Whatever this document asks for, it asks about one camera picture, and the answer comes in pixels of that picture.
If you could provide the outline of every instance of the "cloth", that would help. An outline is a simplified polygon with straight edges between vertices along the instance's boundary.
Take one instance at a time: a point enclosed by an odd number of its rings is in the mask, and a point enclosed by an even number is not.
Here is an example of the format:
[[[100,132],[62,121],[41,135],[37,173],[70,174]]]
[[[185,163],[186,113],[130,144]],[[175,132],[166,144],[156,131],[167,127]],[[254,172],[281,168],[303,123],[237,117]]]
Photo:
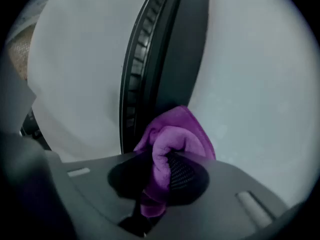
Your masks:
[[[156,117],[146,128],[134,151],[152,146],[152,171],[141,195],[141,214],[157,217],[166,210],[170,167],[166,154],[186,151],[215,160],[215,150],[197,119],[185,106],[177,106]]]

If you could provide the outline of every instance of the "white surface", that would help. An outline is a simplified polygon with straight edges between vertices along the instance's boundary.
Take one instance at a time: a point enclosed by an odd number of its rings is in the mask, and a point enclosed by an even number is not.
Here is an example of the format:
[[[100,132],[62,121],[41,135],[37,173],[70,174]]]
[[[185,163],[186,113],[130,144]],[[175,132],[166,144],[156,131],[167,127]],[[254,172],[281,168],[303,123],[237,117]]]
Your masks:
[[[189,108],[218,160],[289,206],[309,194],[319,172],[318,54],[289,0],[210,0]]]
[[[120,153],[122,65],[145,0],[49,0],[28,57],[35,118],[62,161]]]

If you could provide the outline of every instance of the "purple microfiber cloth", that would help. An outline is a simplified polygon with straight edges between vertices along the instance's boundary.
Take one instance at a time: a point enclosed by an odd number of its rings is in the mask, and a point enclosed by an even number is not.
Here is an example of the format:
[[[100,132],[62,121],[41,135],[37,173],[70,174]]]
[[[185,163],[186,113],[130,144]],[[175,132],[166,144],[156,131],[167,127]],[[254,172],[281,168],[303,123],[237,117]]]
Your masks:
[[[134,151],[152,146],[152,171],[141,195],[141,214],[157,217],[166,210],[171,170],[166,154],[171,150],[186,151],[215,160],[208,136],[185,106],[177,106],[156,117],[146,128]]]

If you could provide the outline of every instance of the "brown textured surface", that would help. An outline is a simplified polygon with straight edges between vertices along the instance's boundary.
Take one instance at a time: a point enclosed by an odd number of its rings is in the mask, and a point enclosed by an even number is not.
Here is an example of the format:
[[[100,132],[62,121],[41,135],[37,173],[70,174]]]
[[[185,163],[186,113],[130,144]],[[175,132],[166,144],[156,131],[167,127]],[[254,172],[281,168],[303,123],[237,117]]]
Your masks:
[[[7,45],[9,57],[19,76],[27,80],[27,65],[30,42],[36,24],[30,25],[17,34]]]

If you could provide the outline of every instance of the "ribbed black edge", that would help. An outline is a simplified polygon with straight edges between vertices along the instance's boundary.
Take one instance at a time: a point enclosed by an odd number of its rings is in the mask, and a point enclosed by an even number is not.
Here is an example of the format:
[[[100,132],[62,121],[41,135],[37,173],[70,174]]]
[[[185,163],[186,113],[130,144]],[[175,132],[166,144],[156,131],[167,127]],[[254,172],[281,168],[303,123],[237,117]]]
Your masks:
[[[174,11],[176,6],[169,1],[171,0],[146,0],[130,36],[120,89],[119,129],[122,153],[132,151],[137,144],[136,132],[137,129],[140,132],[141,124],[137,124],[136,118],[138,111],[144,109],[141,103],[146,77],[160,69],[159,66],[150,66],[150,57],[151,54],[162,57],[163,43],[170,32],[167,27],[163,29],[159,25],[165,23],[165,26],[169,26],[171,20],[165,12]]]

